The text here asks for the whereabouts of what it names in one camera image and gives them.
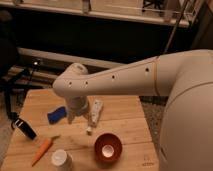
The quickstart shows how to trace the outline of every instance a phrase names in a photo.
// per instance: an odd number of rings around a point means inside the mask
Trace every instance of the wooden tabletop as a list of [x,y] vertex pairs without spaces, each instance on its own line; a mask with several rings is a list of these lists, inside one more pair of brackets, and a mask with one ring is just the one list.
[[[64,149],[73,157],[73,171],[157,171],[158,159],[152,143],[140,100],[137,96],[90,96],[89,102],[100,99],[104,102],[100,122],[93,129],[92,136],[86,134],[87,120],[76,117],[69,125],[64,118],[54,125],[47,120],[47,113],[64,106],[64,100],[51,89],[29,91],[21,111],[21,118],[27,121],[37,133],[29,140],[16,129],[3,162],[2,171],[48,171],[53,170],[51,155],[57,149]],[[94,143],[103,133],[117,135],[123,151],[120,159],[111,167],[104,168],[94,159]],[[45,138],[60,134],[53,146],[31,167],[33,156]]]

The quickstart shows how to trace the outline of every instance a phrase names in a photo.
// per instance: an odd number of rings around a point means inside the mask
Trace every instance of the carrot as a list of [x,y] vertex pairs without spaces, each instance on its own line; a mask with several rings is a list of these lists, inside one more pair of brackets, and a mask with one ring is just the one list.
[[53,144],[52,138],[44,140],[44,142],[41,144],[32,160],[31,163],[32,166],[34,166],[40,160],[40,158],[46,153],[46,151],[52,146],[52,144]]

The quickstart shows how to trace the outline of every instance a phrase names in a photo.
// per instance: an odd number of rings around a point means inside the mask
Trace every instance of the dark background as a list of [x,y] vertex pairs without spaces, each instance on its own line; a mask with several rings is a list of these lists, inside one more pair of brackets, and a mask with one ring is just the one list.
[[[162,54],[172,31],[171,26],[0,9],[13,16],[12,21],[2,24],[2,35],[10,37],[19,47],[121,63]],[[206,9],[208,6],[204,5],[202,11]],[[189,50],[193,44],[194,49],[199,48],[194,40],[202,21],[201,18],[189,28],[178,28],[169,52]]]

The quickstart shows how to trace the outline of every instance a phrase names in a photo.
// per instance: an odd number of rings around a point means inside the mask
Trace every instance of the blue object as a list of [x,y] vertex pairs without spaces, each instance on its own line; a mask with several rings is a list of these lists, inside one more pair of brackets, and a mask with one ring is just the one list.
[[65,107],[59,107],[54,112],[48,113],[47,118],[50,124],[57,123],[60,119],[66,117],[67,113]]

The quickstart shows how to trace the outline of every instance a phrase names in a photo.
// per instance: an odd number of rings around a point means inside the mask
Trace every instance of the white cup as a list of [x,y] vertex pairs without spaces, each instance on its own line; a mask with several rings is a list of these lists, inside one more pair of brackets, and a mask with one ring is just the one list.
[[56,171],[70,171],[72,169],[72,156],[65,150],[56,150],[51,157],[51,162]]

